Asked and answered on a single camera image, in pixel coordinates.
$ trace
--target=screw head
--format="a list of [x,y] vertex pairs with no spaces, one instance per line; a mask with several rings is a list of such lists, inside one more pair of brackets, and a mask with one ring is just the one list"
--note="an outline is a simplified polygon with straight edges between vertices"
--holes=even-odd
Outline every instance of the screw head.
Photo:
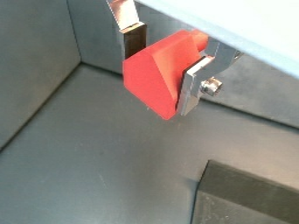
[[201,83],[201,91],[210,96],[215,96],[222,88],[222,82],[214,77]]

